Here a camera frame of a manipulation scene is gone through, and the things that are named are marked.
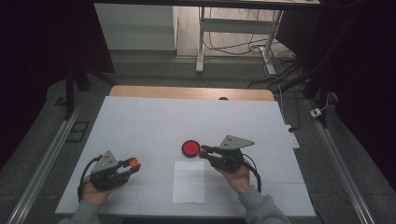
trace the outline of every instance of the orange gripper tip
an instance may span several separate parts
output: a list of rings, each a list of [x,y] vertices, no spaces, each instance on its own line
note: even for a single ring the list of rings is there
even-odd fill
[[[131,167],[134,167],[134,166],[136,166],[136,165],[138,165],[139,164],[139,161],[137,160],[137,159],[131,159],[130,161],[129,161],[129,165],[131,166]]]

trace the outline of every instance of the dark background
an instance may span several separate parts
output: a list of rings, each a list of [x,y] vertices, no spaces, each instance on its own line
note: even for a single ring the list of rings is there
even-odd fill
[[[336,112],[396,189],[394,129],[396,8],[367,1],[332,57]],[[311,50],[333,27],[317,18]],[[114,72],[90,1],[0,2],[1,166],[12,155],[46,102],[48,87],[83,64]]]

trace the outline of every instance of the table leg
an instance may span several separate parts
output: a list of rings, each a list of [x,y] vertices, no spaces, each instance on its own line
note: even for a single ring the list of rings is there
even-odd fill
[[[268,39],[265,44],[265,48],[262,48],[262,57],[264,58],[264,62],[265,62],[265,66],[268,71],[268,75],[274,75],[276,73],[274,66],[271,62],[271,57],[269,55],[269,52],[271,50],[271,46],[274,41],[277,27],[279,25],[280,18],[282,17],[282,13],[283,13],[283,11],[278,11],[278,10],[275,11],[275,18],[274,18],[273,25],[271,27],[270,34],[268,35]]]
[[[204,72],[204,28],[205,28],[205,8],[201,7],[201,18],[199,21],[199,43],[197,53],[196,73]]]

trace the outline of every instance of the person's left hand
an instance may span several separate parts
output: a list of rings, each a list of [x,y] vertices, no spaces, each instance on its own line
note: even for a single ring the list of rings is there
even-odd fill
[[[108,191],[102,189],[96,189],[91,183],[91,176],[87,175],[84,178],[84,184],[82,186],[82,200],[90,203],[95,203],[97,205],[103,205],[108,196],[116,189],[120,189],[123,185],[118,186],[114,189]]]

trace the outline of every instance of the hand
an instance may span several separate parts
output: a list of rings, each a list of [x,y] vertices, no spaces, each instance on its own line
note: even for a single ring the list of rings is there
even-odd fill
[[[250,172],[244,165],[234,173],[228,173],[217,168],[215,169],[224,175],[230,187],[235,190],[238,195],[245,193],[250,188]]]
[[[91,183],[91,176],[87,175],[84,178],[84,184],[82,186],[82,200],[90,203],[95,203],[97,205],[103,205],[107,201],[108,196],[114,190],[119,189],[121,187],[122,185],[108,191],[102,189],[96,189]]]

